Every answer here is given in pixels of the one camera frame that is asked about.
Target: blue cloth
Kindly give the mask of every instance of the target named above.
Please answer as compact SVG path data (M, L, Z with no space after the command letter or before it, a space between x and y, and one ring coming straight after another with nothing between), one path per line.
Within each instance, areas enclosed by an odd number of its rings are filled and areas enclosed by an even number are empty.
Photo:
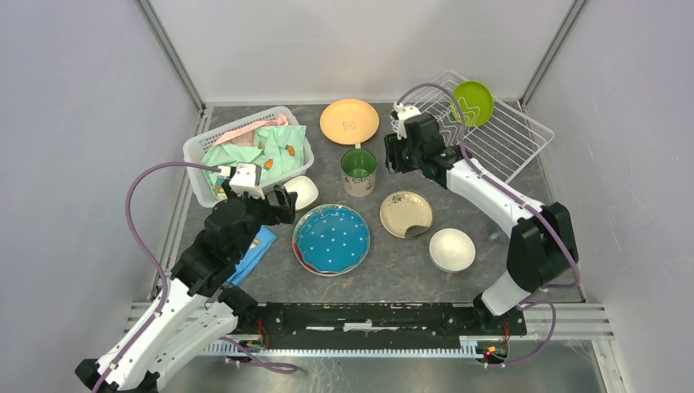
M227 282L239 285L243 280L248 277L253 268L260 262L266 252L270 249L270 246L277 239L277 235L266 227L261 227L257 235L255 235L255 240L250 245L246 255L239 261L237 265L237 272L234 273Z

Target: green plate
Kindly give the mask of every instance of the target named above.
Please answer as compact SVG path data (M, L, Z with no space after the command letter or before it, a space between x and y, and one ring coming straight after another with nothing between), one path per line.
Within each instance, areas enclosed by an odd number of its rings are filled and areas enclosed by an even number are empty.
M453 95L460 102L466 126L479 127L492 117L494 97L480 82L474 80L463 82L453 90ZM453 102L450 104L453 108L453 117L460 121L455 104Z

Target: yellow plate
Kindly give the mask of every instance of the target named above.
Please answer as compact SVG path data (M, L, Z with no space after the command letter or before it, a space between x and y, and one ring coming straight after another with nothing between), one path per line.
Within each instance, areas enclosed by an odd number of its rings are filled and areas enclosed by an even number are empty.
M333 102L321 115L321 130L340 145L366 142L378 130L378 114L361 100Z

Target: white wall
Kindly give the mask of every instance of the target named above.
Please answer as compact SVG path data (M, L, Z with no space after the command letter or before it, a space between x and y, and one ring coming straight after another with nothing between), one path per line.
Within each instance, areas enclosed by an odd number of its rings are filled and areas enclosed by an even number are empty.
M153 269L129 184L181 160L196 111L131 1L0 5L0 391L86 391L73 374L122 336ZM136 192L156 249L180 171Z
M530 114L635 392L692 391L694 2L590 2Z
M208 102L393 99L443 71L518 98L571 0L154 0Z

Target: floor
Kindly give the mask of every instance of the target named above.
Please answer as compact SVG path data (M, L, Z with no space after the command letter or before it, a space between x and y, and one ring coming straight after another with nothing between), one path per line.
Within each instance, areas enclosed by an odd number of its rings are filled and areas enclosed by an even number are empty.
M300 124L307 126L315 162L306 173L318 186L321 203L337 203L355 209L365 218L372 231L372 247L367 258L355 270L332 277L320 277L304 269L291 250L292 225L271 227L278 236L268 254L241 284L257 301L275 302L369 302L369 301L445 301L470 302L494 283L505 271L507 242L491 242L496 231L494 222L470 202L444 190L417 172L388 174L385 166L383 137L392 132L389 104L374 104L381 118L377 134L363 144L380 166L376 187L364 198L348 195L340 183L340 158L350 147L326 139L319 119L324 105L288 106ZM252 115L268 106L233 106L214 108L210 129ZM539 201L549 201L541 165L534 160L511 181L511 186ZM409 190L423 195L434 210L432 228L414 239L389 235L379 219L379 208L392 192ZM211 209L201 207L192 198L187 213L180 251L192 243L202 229ZM429 240L442 228L457 228L475 243L473 265L461 273L445 273L429 259ZM571 280L569 274L559 282ZM581 301L578 290L553 291L554 301Z
M532 342L513 342L511 356L527 355ZM272 358L300 367L291 375L260 367L238 369L219 357L198 356L162 393L512 391L605 392L590 342L553 342L531 363L484 370L469 359Z

